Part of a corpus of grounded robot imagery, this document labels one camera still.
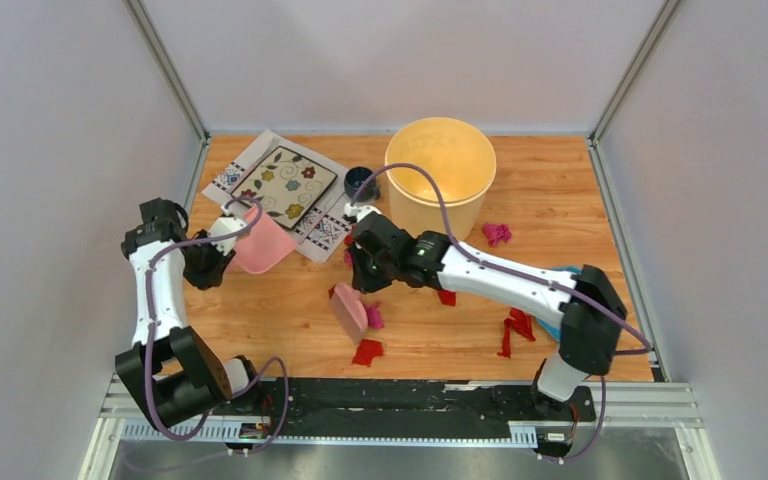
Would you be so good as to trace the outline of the pink hand brush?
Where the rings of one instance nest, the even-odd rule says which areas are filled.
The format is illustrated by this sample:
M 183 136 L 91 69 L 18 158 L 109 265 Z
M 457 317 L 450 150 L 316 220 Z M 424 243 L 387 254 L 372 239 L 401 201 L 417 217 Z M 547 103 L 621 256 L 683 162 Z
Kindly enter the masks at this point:
M 329 307 L 352 344 L 357 346 L 368 329 L 368 315 L 361 293 L 349 284 L 338 283 L 329 294 Z

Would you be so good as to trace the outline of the pink dustpan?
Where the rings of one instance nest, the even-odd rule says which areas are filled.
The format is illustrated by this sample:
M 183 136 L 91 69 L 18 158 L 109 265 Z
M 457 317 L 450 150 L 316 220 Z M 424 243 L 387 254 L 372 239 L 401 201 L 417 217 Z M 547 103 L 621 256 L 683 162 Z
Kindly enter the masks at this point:
M 296 240 L 263 213 L 249 233 L 234 245 L 231 265 L 248 274 L 263 274 L 297 248 Z

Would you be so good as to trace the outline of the cream plastic bucket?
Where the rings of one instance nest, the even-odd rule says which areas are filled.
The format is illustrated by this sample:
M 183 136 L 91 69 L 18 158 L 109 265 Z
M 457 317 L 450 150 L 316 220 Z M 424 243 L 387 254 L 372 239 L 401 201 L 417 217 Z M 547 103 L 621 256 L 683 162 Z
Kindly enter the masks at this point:
M 495 150 L 484 133 L 447 117 L 417 120 L 400 129 L 388 144 L 384 163 L 416 165 L 432 177 L 458 240 L 466 239 L 476 225 L 497 170 Z M 422 174 L 400 167 L 385 175 L 393 223 L 413 236 L 445 231 L 433 185 Z

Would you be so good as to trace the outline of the red paper scrap long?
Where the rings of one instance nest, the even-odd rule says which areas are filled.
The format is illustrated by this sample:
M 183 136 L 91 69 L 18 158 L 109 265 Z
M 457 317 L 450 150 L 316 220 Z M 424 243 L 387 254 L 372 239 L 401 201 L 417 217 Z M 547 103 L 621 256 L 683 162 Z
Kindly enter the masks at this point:
M 513 333 L 516 333 L 528 342 L 535 342 L 536 337 L 533 332 L 534 320 L 535 317 L 533 315 L 527 314 L 517 308 L 511 308 L 508 312 L 508 316 L 503 321 L 501 348 L 497 352 L 497 355 L 503 358 L 511 357 L 511 337 Z

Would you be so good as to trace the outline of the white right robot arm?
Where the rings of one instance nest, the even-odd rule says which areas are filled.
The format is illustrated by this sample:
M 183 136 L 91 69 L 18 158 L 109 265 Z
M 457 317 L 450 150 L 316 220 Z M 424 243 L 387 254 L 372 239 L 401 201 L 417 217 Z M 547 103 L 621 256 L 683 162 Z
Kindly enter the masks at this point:
M 351 207 L 352 286 L 374 293 L 401 282 L 411 288 L 467 293 L 514 307 L 559 331 L 558 350 L 535 376 L 530 404 L 539 416 L 558 417 L 576 387 L 610 370 L 627 310 L 606 274 L 540 269 L 495 257 L 447 235 L 417 237 L 374 207 Z

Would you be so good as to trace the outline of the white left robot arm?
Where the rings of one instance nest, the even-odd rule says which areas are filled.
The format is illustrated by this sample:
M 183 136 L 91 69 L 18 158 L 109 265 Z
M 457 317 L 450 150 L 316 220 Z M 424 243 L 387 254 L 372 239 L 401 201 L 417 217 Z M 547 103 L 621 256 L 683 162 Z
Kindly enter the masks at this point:
M 251 415 L 264 405 L 266 390 L 257 381 L 252 362 L 237 356 L 221 362 L 190 326 L 183 287 L 200 290 L 221 285 L 234 259 L 236 243 L 264 214 L 259 200 L 252 219 L 235 216 L 223 205 L 212 230 L 188 237 L 189 217 L 178 203 L 156 198 L 140 206 L 142 222 L 128 231 L 121 244 L 137 285 L 136 328 L 129 350 L 115 358 L 115 372 L 150 424 L 174 441 L 194 437 L 174 426 L 191 418 L 204 423 L 211 412 L 229 403 Z

